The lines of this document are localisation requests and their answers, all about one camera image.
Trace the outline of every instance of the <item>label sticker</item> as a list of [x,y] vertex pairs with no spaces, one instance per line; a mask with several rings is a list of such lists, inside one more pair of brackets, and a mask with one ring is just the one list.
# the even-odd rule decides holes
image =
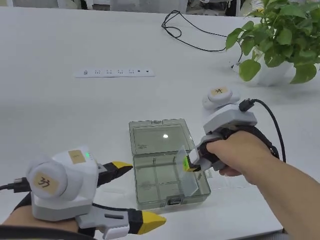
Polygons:
[[218,94],[224,94],[226,92],[228,92],[228,89],[224,86],[224,87],[219,87],[219,88],[212,89],[211,90],[211,95],[215,96],[215,95],[218,95]]
[[81,150],[72,150],[68,152],[73,164],[85,163],[86,159],[82,154]]
[[48,194],[53,195],[59,187],[59,182],[43,172],[38,172],[33,179],[33,185],[47,192]]

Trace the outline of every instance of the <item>electrical outlet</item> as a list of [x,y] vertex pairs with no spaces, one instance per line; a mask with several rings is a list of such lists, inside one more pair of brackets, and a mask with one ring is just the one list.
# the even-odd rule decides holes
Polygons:
[[154,77],[149,68],[100,69],[86,68],[74,74],[75,78],[117,78],[117,77]]

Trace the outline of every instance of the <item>white table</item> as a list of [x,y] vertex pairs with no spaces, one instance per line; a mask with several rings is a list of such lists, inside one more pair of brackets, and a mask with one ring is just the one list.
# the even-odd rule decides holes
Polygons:
[[[201,98],[209,88],[225,85],[268,103],[282,130],[287,161],[320,180],[319,78],[303,85],[248,87],[230,69],[239,57],[238,46],[226,53],[192,49],[161,29],[164,17],[0,8],[1,184],[25,176],[38,150],[53,155],[87,144],[101,163],[130,163],[130,121],[184,118],[197,143],[203,135]],[[246,22],[235,17],[187,17],[225,35]],[[223,38],[202,34],[181,20],[173,23],[187,41],[204,48],[224,47]],[[73,77],[85,67],[134,66],[149,67],[156,77]],[[254,112],[258,127],[279,146],[266,111],[256,106]],[[216,174],[209,178],[211,186],[216,178]],[[22,197],[0,193],[0,221]],[[135,201],[133,171],[100,188],[96,196],[97,203],[111,207],[135,207]],[[200,206],[162,212],[167,218],[164,226],[127,239],[225,240],[282,228],[255,187],[213,190]]]

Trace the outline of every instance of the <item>clear plastic box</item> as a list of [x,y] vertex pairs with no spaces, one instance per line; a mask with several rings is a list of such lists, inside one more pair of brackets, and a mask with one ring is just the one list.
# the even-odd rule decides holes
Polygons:
[[176,163],[178,151],[186,152],[194,142],[184,119],[134,121],[129,123],[138,209],[155,209],[168,205],[200,203],[211,190],[206,175],[194,175],[197,190],[186,196]]
[[188,0],[111,0],[110,10],[120,12],[163,13],[178,10],[186,13]]

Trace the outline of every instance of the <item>fingers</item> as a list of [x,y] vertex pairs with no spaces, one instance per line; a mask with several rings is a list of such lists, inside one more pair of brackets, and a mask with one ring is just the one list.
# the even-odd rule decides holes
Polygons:
[[241,173],[238,172],[237,170],[234,170],[233,168],[227,166],[224,169],[221,169],[219,171],[220,175],[226,176],[226,177],[235,177],[235,176],[240,176]]

